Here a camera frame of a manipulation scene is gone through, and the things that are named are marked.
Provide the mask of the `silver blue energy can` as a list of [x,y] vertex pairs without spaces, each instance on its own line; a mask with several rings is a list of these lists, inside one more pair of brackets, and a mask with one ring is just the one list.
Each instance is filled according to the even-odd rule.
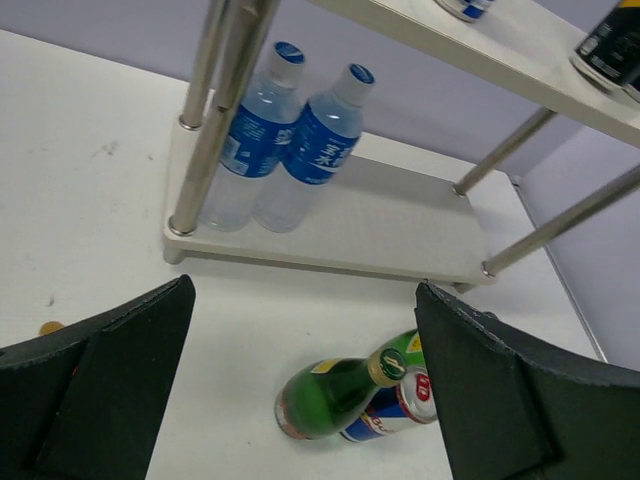
[[493,6],[494,0],[435,0],[435,3],[459,20],[475,23]]
[[361,415],[340,435],[354,443],[382,438],[437,420],[427,369],[411,366],[400,383],[379,390]]

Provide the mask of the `black yellow can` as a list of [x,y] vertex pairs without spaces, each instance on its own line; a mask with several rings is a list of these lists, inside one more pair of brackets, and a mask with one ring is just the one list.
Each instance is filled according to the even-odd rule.
[[576,46],[569,61],[602,90],[632,83],[639,76],[639,2],[619,1]]
[[635,78],[624,87],[624,92],[636,103],[640,102],[640,77]]

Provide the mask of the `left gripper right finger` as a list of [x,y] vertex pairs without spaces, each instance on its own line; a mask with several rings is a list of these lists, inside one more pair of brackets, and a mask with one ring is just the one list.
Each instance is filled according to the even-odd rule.
[[639,374],[550,344],[430,282],[416,322],[456,479],[636,479]]

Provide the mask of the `green glass bottle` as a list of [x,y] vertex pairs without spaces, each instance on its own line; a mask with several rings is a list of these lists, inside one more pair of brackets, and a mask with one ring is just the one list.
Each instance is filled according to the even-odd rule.
[[276,396],[276,422],[293,439],[332,436],[357,419],[378,391],[397,385],[406,373],[402,353],[391,347],[366,358],[311,364],[291,377]]
[[416,329],[412,329],[396,335],[386,341],[382,348],[393,348],[400,352],[409,364],[424,362],[420,335]]

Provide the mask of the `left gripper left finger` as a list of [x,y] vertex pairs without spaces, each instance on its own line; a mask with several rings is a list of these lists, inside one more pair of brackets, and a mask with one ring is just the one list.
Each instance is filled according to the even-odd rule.
[[3,347],[2,478],[145,478],[195,299],[182,275]]

